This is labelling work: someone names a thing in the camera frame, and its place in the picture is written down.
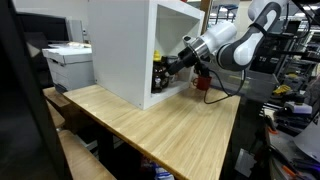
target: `red object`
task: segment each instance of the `red object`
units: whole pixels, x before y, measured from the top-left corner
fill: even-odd
[[[269,131],[271,134],[278,134],[278,131],[274,131],[274,130],[272,130],[270,127],[268,127],[268,131]]]
[[[289,174],[291,177],[296,177],[296,174],[291,170],[291,169],[289,169],[287,166],[282,166],[282,169],[287,173],[287,174]]]
[[[203,77],[198,76],[198,78],[193,80],[193,85],[197,87],[197,89],[202,91],[207,91],[210,87],[212,77]]]

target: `cable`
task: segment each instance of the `cable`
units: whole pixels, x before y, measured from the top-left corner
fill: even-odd
[[[226,97],[223,97],[223,98],[221,98],[221,99],[215,100],[215,101],[207,102],[207,101],[206,101],[206,98],[207,98],[207,92],[208,92],[208,90],[206,90],[206,92],[205,92],[205,94],[204,94],[204,98],[203,98],[203,101],[204,101],[204,103],[206,103],[206,104],[213,104],[213,103],[222,101],[222,100],[224,100],[224,99],[230,98],[230,97],[232,97],[232,96],[234,96],[234,95],[237,95],[237,94],[240,92],[240,90],[242,89],[242,86],[243,86],[243,84],[244,84],[244,82],[245,82],[245,80],[246,80],[246,76],[247,76],[246,70],[242,70],[242,73],[241,73],[241,82],[240,82],[239,88],[237,89],[237,91],[236,91],[235,93],[231,94],[231,93],[227,92],[226,89],[224,88],[224,86],[223,86],[223,84],[222,84],[222,81],[221,81],[219,75],[218,75],[216,72],[214,72],[213,70],[211,70],[211,69],[209,69],[209,71],[212,72],[212,73],[217,77],[217,79],[218,79],[218,81],[219,81],[219,83],[220,83],[220,86],[221,86],[222,90],[224,91],[224,93],[227,94],[227,96],[226,96]]]
[[[315,15],[315,16],[319,16],[319,14],[317,13],[317,12],[315,12],[312,8],[311,8],[311,6],[308,4],[308,7],[310,8],[310,10],[312,11],[312,13]],[[320,23],[316,20],[316,19],[314,19],[313,17],[312,17],[312,20],[313,21],[315,21],[318,25],[320,25]]]
[[[300,3],[297,3],[295,1],[293,1],[293,2],[306,15],[306,18],[307,18],[307,21],[308,21],[308,30],[306,31],[306,33],[304,33],[304,35],[299,36],[299,37],[291,38],[291,37],[287,37],[287,36],[282,36],[281,34],[279,36],[282,37],[282,38],[286,38],[286,39],[302,39],[302,38],[305,38],[309,34],[309,32],[311,30],[311,20],[310,19],[313,19],[313,18],[304,10],[304,8],[301,6]]]
[[[282,33],[284,33],[284,31],[287,29],[288,17],[289,17],[289,3],[287,3],[286,19],[283,21],[283,24],[282,24]]]

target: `wall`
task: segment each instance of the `wall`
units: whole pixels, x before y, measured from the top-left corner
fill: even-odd
[[[88,29],[87,0],[13,0],[18,12],[29,12],[81,20]]]

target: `floor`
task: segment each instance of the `floor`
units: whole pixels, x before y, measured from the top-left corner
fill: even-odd
[[[240,149],[249,151],[251,145],[255,141],[255,133],[264,126],[264,122],[258,116],[261,107],[261,103],[241,98],[220,179],[249,179],[235,171],[234,166]],[[253,149],[253,152],[255,152],[261,145],[262,143],[258,142],[256,148]]]

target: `white shelf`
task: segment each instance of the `white shelf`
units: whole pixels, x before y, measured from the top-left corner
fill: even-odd
[[[97,84],[141,109],[188,88],[192,68],[151,94],[153,52],[177,55],[184,35],[200,35],[204,12],[172,0],[90,0],[88,12]]]

